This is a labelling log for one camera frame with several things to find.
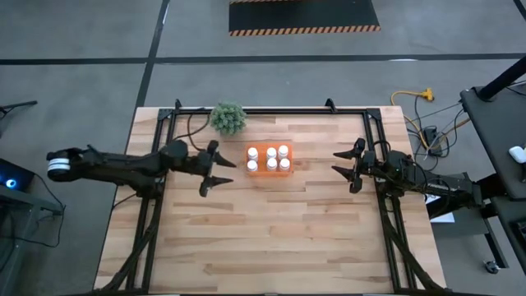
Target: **concrete floor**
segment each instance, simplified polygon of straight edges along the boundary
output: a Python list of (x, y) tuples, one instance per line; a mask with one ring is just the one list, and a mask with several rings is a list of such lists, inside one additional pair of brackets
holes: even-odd
[[(437, 54), (526, 52), (526, 22), (512, 0), (373, 0), (381, 33), (228, 37), (227, 0), (172, 0), (159, 57)], [(3, 0), (0, 59), (143, 58), (148, 55), (161, 0)], [(155, 65), (145, 106), (383, 105), (397, 90), (431, 87), (427, 114), (459, 100), (459, 92), (487, 83), (513, 59), (415, 62), (197, 63)], [(2, 120), (0, 157), (45, 175), (51, 150), (84, 147), (123, 152), (145, 65), (0, 66), (0, 104), (39, 104)], [(413, 98), (397, 103), (414, 116)], [(426, 118), (443, 127), (459, 109)], [(474, 179), (493, 168), (471, 124), (436, 173), (467, 171)], [(48, 185), (67, 205), (62, 242), (32, 246), (17, 295), (85, 292), (95, 279), (115, 186), (91, 181)], [(39, 187), (35, 189), (45, 195)], [(509, 270), (489, 275), (484, 237), (436, 235), (448, 287), (459, 292), (525, 295), (526, 281), (498, 223)], [(58, 222), (42, 223), (35, 239), (53, 241)]]

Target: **wooden table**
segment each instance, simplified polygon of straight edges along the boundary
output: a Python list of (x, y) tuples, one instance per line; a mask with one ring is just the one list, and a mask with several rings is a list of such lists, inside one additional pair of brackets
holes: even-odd
[[(137, 110), (128, 154), (150, 152), (158, 110)], [(392, 148), (411, 154), (401, 108), (381, 107), (381, 114)], [(194, 116), (191, 130), (204, 122), (204, 115)], [(176, 135), (186, 130), (187, 116), (178, 116)], [(202, 178), (168, 174), (150, 292), (392, 291), (373, 181), (364, 177), (363, 189), (350, 194), (348, 183), (330, 168), (352, 167), (352, 161), (332, 154), (350, 150), (360, 136), (365, 138), (364, 126), (356, 115), (251, 115), (238, 136), (220, 136), (211, 127), (196, 134), (200, 147), (209, 140), (220, 142), (221, 154), (238, 168), (215, 166), (214, 175), (235, 181), (202, 198), (197, 191)], [(244, 148), (249, 141), (291, 142), (294, 173), (288, 178), (248, 177)], [(116, 202), (131, 193), (119, 188)], [(132, 198), (113, 211), (95, 288), (107, 284), (130, 254), (140, 203)], [(434, 281), (445, 286), (422, 195), (407, 193), (401, 207), (411, 251)], [(406, 286), (399, 253), (397, 262)], [(141, 262), (137, 276), (142, 276)]]

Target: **orange tray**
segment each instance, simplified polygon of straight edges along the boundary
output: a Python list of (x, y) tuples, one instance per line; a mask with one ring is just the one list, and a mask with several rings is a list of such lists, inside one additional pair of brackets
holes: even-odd
[[(290, 169), (288, 169), (287, 172), (283, 172), (279, 170), (279, 162), (278, 162), (278, 168), (275, 171), (269, 171), (266, 169), (266, 151), (267, 149), (274, 147), (276, 149), (276, 152), (278, 151), (279, 147), (281, 145), (285, 145), (288, 147), (288, 160), (290, 160)], [(293, 147), (289, 143), (248, 143), (245, 147), (245, 164), (248, 162), (248, 149), (249, 148), (256, 148), (257, 149), (257, 171), (256, 172), (249, 172), (247, 170), (247, 166), (245, 165), (245, 170), (247, 171), (248, 175), (251, 177), (287, 177), (289, 176), (293, 171)]]

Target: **potted plant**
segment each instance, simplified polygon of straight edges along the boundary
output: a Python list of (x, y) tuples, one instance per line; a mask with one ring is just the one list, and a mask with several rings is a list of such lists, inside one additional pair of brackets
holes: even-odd
[(245, 127), (246, 117), (241, 105), (219, 103), (210, 114), (210, 125), (221, 135), (233, 136)]

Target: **yellow extension cord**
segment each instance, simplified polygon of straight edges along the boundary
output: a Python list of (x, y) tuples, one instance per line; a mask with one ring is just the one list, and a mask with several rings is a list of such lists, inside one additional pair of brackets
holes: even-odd
[[(433, 93), (431, 91), (430, 88), (426, 89), (425, 91), (423, 92), (415, 92), (415, 91), (406, 91), (406, 90), (400, 90), (400, 91), (396, 91), (394, 92), (392, 95), (391, 95), (391, 105), (393, 106), (396, 106), (395, 104), (395, 96), (396, 95), (401, 95), (401, 94), (404, 94), (404, 95), (416, 95), (418, 97), (421, 97), (421, 98), (424, 98), (430, 102), (432, 102), (435, 98), (433, 97)], [(414, 128), (417, 129), (417, 133), (418, 135), (420, 136), (420, 141), (422, 142), (422, 145), (426, 148), (426, 150), (430, 150), (431, 148), (429, 148), (429, 146), (427, 145), (425, 139), (424, 139), (424, 136), (422, 134), (422, 131), (420, 130), (420, 128), (417, 126), (417, 124), (414, 122), (414, 120), (416, 119), (411, 119), (407, 116), (404, 115), (404, 118), (407, 119), (409, 121), (409, 123), (411, 123)], [(444, 133), (444, 136), (438, 141), (438, 143), (436, 144), (436, 146), (433, 146), (432, 149), (436, 149), (436, 148), (440, 148), (441, 147), (441, 143), (447, 138), (447, 135), (454, 131), (456, 128), (459, 128), (459, 127), (462, 127), (464, 124), (466, 123), (469, 123), (469, 121), (471, 121), (471, 119), (467, 118), (463, 121), (461, 121), (459, 124), (457, 124), (456, 126), (452, 127), (450, 130), (448, 130), (447, 132)]]

